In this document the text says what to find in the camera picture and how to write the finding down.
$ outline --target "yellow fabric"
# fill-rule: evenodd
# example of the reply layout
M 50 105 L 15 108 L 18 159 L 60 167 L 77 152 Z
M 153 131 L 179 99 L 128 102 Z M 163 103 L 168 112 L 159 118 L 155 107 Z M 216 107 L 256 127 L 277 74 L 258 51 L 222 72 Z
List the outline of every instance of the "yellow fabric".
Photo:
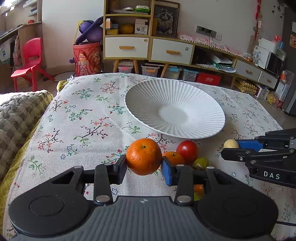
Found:
M 60 92 L 68 82 L 69 82 L 68 80 L 59 81 L 57 83 L 57 91 Z
M 7 200 L 7 196 L 8 196 L 10 186 L 11 186 L 11 184 L 13 182 L 13 179 L 15 178 L 17 170 L 20 167 L 20 163 L 22 161 L 22 158 L 25 155 L 25 152 L 26 152 L 26 150 L 27 150 L 27 148 L 29 146 L 30 140 L 31 140 L 32 136 L 34 135 L 39 122 L 40 122 L 40 120 L 36 123 L 33 130 L 31 131 L 31 133 L 27 137 L 25 144 L 17 152 L 17 155 L 15 156 L 13 162 L 11 163 L 9 171 L 5 175 L 5 177 L 3 179 L 3 182 L 0 185 L 0 234 L 2 234 L 3 216 L 4 216 L 4 210 L 5 210 L 6 200 Z

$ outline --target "yellow blanket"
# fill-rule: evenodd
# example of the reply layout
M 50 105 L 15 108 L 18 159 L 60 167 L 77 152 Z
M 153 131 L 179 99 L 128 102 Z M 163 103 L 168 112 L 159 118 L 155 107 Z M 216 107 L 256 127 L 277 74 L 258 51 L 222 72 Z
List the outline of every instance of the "yellow blanket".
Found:
M 40 120 L 38 120 L 38 122 L 34 126 L 33 130 L 31 131 L 31 133 L 27 137 L 25 144 L 17 152 L 17 155 L 15 156 L 13 162 L 11 163 L 9 171 L 7 172 L 6 176 L 4 177 L 2 184 L 0 185 L 0 234 L 2 234 L 3 215 L 4 215 L 7 195 L 8 195 L 10 186 L 15 178 L 15 174 L 16 174 L 17 170 L 20 167 L 20 163 L 22 161 L 22 158 L 28 148 L 28 145 L 29 145 L 29 142 L 30 142 L 32 136 L 34 135 L 34 133 L 37 129 L 37 126 L 39 125 L 39 122 L 40 122 Z

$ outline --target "cabinet leg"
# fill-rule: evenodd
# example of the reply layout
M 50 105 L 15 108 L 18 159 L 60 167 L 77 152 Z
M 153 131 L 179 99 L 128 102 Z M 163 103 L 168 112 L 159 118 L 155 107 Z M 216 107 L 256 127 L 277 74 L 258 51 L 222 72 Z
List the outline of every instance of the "cabinet leg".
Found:
M 113 73 L 117 72 L 117 68 L 118 68 L 118 63 L 119 63 L 119 59 L 115 60 L 114 66 L 113 66 Z
M 139 74 L 138 61 L 136 59 L 133 60 L 133 66 L 135 68 L 135 73 Z
M 160 76 L 161 78 L 163 78 L 165 76 L 165 73 L 168 70 L 168 66 L 169 66 L 169 64 L 165 64 L 165 66 L 163 67 L 163 71 L 162 71 L 161 76 Z
M 234 83 L 235 83 L 235 77 L 232 77 L 232 82 L 231 82 L 231 89 L 233 90 L 233 87 L 234 87 Z

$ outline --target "plate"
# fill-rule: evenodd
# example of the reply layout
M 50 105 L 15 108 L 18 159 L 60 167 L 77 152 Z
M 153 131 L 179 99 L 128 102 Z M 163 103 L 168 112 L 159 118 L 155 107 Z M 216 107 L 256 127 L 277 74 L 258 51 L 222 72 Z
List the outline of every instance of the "plate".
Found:
M 203 139 L 225 124 L 220 105 L 204 91 L 177 80 L 134 85 L 125 96 L 129 113 L 150 129 L 174 137 Z

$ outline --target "microwave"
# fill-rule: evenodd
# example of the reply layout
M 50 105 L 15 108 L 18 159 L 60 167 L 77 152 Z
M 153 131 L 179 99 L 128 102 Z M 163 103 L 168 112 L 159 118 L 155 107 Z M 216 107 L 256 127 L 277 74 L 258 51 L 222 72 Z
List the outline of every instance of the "microwave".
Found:
M 284 70 L 284 61 L 273 52 L 259 46 L 255 46 L 254 48 L 253 62 L 255 65 L 277 76 L 280 76 L 281 72 Z

